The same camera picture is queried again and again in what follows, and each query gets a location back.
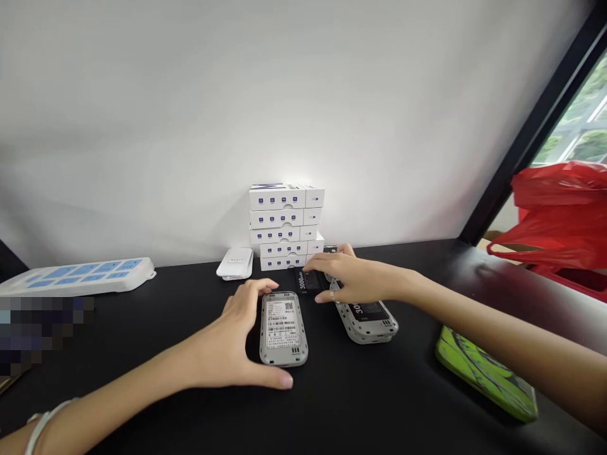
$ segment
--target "battery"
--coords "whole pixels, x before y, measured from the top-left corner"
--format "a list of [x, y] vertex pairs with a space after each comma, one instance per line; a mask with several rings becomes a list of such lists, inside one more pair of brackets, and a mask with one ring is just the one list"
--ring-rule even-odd
[[321, 291], [316, 270], [304, 272], [301, 268], [293, 269], [295, 272], [295, 287], [299, 295], [316, 295]]

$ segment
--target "black table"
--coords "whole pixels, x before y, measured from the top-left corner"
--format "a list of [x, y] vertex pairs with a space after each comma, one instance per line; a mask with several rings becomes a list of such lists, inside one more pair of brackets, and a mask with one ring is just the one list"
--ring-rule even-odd
[[[416, 269], [487, 305], [607, 354], [607, 306], [457, 240], [358, 248], [357, 255]], [[212, 322], [239, 282], [217, 263], [161, 267], [138, 289], [95, 299], [94, 324], [0, 397], [2, 434], [37, 411], [126, 373]], [[295, 290], [290, 270], [264, 272]], [[519, 424], [434, 357], [441, 324], [416, 308], [387, 306], [400, 323], [390, 343], [359, 346], [333, 304], [302, 298], [310, 356], [293, 390], [197, 389], [169, 397], [119, 428], [93, 453], [585, 454], [607, 443], [541, 394], [540, 419]], [[259, 361], [259, 323], [247, 341]]]

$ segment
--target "stack of white boxes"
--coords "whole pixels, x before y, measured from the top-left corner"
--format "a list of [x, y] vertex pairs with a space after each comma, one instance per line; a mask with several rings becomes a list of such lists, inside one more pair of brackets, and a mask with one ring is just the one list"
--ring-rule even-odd
[[324, 190], [310, 185], [252, 185], [251, 244], [259, 245], [261, 270], [303, 267], [324, 248], [318, 231]]

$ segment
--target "red bag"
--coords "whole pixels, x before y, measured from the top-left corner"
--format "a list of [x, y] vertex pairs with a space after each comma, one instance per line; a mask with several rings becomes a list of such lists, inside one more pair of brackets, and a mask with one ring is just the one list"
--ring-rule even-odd
[[[487, 247], [489, 254], [529, 264], [607, 269], [607, 165], [579, 161], [524, 169], [512, 178], [525, 218]], [[495, 244], [541, 248], [494, 252]]]

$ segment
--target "window frame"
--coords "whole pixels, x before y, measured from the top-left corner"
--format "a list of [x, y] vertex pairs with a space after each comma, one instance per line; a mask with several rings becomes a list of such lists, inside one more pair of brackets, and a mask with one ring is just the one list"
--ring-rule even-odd
[[[469, 245], [478, 245], [512, 194], [510, 186], [512, 176], [533, 164], [533, 160], [544, 142], [557, 131], [559, 120], [566, 113], [606, 51], [607, 3], [597, 2], [498, 166], [459, 235], [459, 240]], [[563, 137], [559, 144], [566, 142], [564, 139], [566, 138]], [[564, 152], [565, 149], [562, 149], [563, 159], [566, 157]]]

